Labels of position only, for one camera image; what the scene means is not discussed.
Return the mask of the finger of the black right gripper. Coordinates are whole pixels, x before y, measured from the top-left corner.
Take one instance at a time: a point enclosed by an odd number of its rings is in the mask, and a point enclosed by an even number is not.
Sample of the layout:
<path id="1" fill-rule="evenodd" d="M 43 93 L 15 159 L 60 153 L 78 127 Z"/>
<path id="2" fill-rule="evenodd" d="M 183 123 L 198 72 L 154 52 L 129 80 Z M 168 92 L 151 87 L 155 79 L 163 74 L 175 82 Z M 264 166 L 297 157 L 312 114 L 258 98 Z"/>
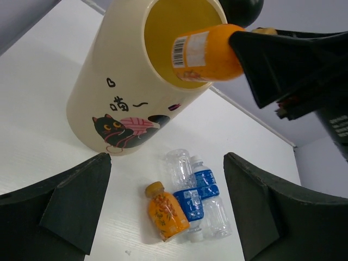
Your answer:
<path id="1" fill-rule="evenodd" d="M 321 65 L 312 55 L 300 60 L 309 50 L 300 40 L 277 35 L 237 32 L 229 38 L 254 100 L 259 108 L 276 102 L 311 67 Z"/>

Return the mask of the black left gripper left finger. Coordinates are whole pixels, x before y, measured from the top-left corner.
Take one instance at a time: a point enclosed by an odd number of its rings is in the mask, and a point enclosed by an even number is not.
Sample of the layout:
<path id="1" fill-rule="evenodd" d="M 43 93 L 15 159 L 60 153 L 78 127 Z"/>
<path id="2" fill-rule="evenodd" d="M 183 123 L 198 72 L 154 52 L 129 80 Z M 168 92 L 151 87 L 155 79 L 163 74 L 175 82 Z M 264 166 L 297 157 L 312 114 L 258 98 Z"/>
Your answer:
<path id="1" fill-rule="evenodd" d="M 84 260 L 111 173 L 100 153 L 60 174 L 1 195 L 1 260 Z"/>

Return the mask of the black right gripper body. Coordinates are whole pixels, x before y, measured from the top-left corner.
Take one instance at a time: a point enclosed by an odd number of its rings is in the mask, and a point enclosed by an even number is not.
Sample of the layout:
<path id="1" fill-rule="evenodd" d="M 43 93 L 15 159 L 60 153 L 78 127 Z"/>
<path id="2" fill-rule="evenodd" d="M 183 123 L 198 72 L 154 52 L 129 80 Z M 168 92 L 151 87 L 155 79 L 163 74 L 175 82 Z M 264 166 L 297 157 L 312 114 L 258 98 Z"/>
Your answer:
<path id="1" fill-rule="evenodd" d="M 296 120 L 315 112 L 334 144 L 347 158 L 347 32 L 309 33 L 259 27 L 256 33 L 300 40 L 309 48 L 300 56 L 309 55 L 321 62 L 296 81 L 283 96 L 278 95 L 280 118 Z"/>

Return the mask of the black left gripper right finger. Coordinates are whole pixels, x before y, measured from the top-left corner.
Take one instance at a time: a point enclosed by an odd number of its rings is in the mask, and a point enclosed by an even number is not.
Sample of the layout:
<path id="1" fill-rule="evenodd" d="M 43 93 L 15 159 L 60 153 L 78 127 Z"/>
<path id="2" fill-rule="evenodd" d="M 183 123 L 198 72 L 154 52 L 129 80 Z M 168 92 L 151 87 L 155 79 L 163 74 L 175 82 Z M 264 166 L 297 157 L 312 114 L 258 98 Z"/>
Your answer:
<path id="1" fill-rule="evenodd" d="M 245 260 L 347 260 L 347 199 L 296 185 L 235 153 L 223 168 Z"/>

